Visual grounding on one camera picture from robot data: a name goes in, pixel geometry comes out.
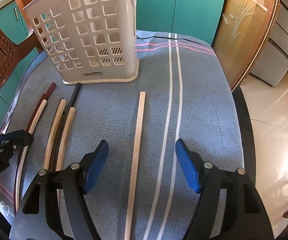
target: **pink stripe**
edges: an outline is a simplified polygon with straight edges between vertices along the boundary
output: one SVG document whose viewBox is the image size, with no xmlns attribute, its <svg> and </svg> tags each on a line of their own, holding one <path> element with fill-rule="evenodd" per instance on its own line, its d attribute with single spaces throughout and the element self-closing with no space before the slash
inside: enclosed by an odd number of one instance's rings
<svg viewBox="0 0 288 240">
<path fill-rule="evenodd" d="M 174 42 L 174 41 L 171 41 L 171 43 L 173 44 L 180 44 L 180 45 L 188 45 L 188 46 L 194 46 L 196 48 L 200 48 L 200 49 L 205 49 L 205 50 L 208 50 L 210 52 L 214 52 L 212 49 L 207 49 L 207 48 L 204 48 L 204 47 L 201 47 L 201 46 L 197 46 L 195 44 L 190 44 L 190 43 L 181 43 L 181 42 Z M 164 43 L 144 43 L 144 44 L 136 44 L 136 46 L 146 46 L 146 45 L 152 45 L 152 46 L 159 46 L 159 45 L 164 45 L 164 44 L 169 44 L 169 42 L 164 42 Z"/>
<path fill-rule="evenodd" d="M 136 51 L 152 51 L 152 50 L 156 50 L 156 49 L 160 49 L 160 48 L 164 48 L 164 47 L 177 47 L 175 45 L 165 45 L 165 46 L 160 46 L 160 47 L 157 47 L 157 48 L 154 48 L 154 49 L 136 49 Z M 197 51 L 197 52 L 201 52 L 201 53 L 206 53 L 206 54 L 210 54 L 210 55 L 213 55 L 213 56 L 216 56 L 216 54 L 213 54 L 213 53 L 209 53 L 209 52 L 206 52 L 206 51 L 201 51 L 201 50 L 197 50 L 197 49 L 193 49 L 191 47 L 187 47 L 187 46 L 178 46 L 180 48 L 186 48 L 186 49 L 190 49 L 190 50 L 193 50 L 193 51 Z"/>
<path fill-rule="evenodd" d="M 10 198 L 3 192 L 3 190 L 0 189 L 0 191 L 1 191 L 1 193 L 13 204 L 12 199 L 10 199 Z"/>
<path fill-rule="evenodd" d="M 3 185 L 2 183 L 0 182 L 0 186 L 7 192 L 9 193 L 12 197 L 13 197 L 13 194 L 11 192 L 9 192 Z"/>
</svg>

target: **sunlight on floor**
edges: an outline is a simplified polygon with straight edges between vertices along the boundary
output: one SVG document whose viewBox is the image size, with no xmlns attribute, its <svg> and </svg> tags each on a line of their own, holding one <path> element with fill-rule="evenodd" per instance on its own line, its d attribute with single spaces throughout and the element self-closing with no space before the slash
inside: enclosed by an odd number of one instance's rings
<svg viewBox="0 0 288 240">
<path fill-rule="evenodd" d="M 256 188 L 276 237 L 288 224 L 288 75 L 274 88 L 249 75 L 240 87 L 253 127 Z"/>
</svg>

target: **silver screw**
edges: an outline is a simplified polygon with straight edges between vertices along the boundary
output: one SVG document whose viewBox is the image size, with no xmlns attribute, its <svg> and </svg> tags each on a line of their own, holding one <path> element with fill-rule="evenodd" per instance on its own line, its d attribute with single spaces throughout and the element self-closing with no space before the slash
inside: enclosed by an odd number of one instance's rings
<svg viewBox="0 0 288 240">
<path fill-rule="evenodd" d="M 72 164 L 71 164 L 71 169 L 72 169 L 72 170 L 77 170 L 79 167 L 80 167 L 80 164 L 79 164 L 79 163 L 72 163 Z"/>
<path fill-rule="evenodd" d="M 43 176 L 43 175 L 45 175 L 46 174 L 46 169 L 41 169 L 41 170 L 39 170 L 39 175 L 40 176 Z"/>
<path fill-rule="evenodd" d="M 204 167 L 207 168 L 207 169 L 211 169 L 213 167 L 213 164 L 210 163 L 210 162 L 205 162 L 204 163 Z"/>
<path fill-rule="evenodd" d="M 243 168 L 238 168 L 237 169 L 238 174 L 244 175 L 246 171 Z"/>
</svg>

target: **white laundry basket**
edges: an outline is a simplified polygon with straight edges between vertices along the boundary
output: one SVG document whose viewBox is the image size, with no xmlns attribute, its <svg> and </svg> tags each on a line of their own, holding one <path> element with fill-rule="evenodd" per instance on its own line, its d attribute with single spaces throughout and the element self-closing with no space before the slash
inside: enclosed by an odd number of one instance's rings
<svg viewBox="0 0 288 240">
<path fill-rule="evenodd" d="M 33 0 L 24 10 L 65 84 L 137 78 L 136 0 Z"/>
</svg>

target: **white stripe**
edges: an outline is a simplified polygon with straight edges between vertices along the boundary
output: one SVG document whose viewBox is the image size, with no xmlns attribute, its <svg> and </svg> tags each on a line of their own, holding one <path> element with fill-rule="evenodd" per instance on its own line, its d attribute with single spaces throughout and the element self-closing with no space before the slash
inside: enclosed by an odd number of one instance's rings
<svg viewBox="0 0 288 240">
<path fill-rule="evenodd" d="M 181 62 L 180 62 L 180 52 L 179 52 L 179 47 L 177 44 L 176 40 L 176 52 L 177 52 L 177 65 L 179 67 L 179 79 L 180 79 L 180 105 L 179 105 L 179 114 L 177 116 L 177 126 L 176 126 L 176 137 L 175 137 L 175 142 L 178 140 L 180 136 L 180 125 L 181 125 L 181 118 L 182 118 L 182 105 L 183 105 L 183 81 L 182 81 L 182 70 L 181 70 Z M 172 167 L 172 177 L 171 177 L 171 188 L 170 188 L 170 194 L 168 197 L 167 205 L 166 205 L 166 210 L 164 214 L 164 219 L 161 225 L 161 229 L 158 233 L 157 240 L 161 240 L 164 228 L 167 222 L 167 217 L 170 212 L 171 204 L 172 204 L 172 199 L 173 199 L 173 194 L 174 194 L 174 187 L 175 187 L 175 174 L 176 174 L 176 154 L 175 154 L 175 147 L 174 147 L 174 156 L 173 156 L 173 167 Z"/>
<path fill-rule="evenodd" d="M 124 240 L 130 240 L 130 237 L 131 237 L 132 216 L 133 216 L 135 188 L 136 188 L 136 179 L 137 179 L 137 168 L 139 164 L 140 143 L 141 143 L 141 135 L 142 135 L 143 115 L 144 115 L 144 103 L 145 103 L 145 92 L 141 91 L 140 100 L 139 100 L 139 108 L 137 111 L 136 128 L 135 128 L 133 160 L 132 160 L 132 168 L 131 168 L 130 189 L 128 192 Z"/>
<path fill-rule="evenodd" d="M 161 181 L 162 181 L 162 173 L 163 173 L 163 165 L 164 165 L 164 157 L 165 157 L 165 149 L 166 149 L 166 142 L 167 142 L 167 133 L 168 133 L 168 126 L 170 124 L 170 115 L 171 115 L 171 108 L 172 108 L 172 96 L 173 96 L 173 72 L 172 72 L 172 48 L 169 47 L 169 66 L 170 66 L 170 91 L 169 91 L 169 99 L 168 99 L 168 108 L 167 108 L 167 114 L 166 114 L 166 122 L 165 122 L 165 128 L 164 128 L 164 137 L 163 137 L 163 145 L 162 145 L 162 153 L 160 158 L 160 166 L 158 169 L 158 175 L 157 175 L 157 183 L 156 183 L 156 189 L 155 189 L 155 195 L 154 200 L 152 204 L 151 214 L 148 219 L 148 224 L 146 227 L 145 235 L 143 240 L 147 240 L 149 231 L 152 226 L 155 209 L 157 205 L 158 196 L 160 194 L 161 189 Z"/>
</svg>

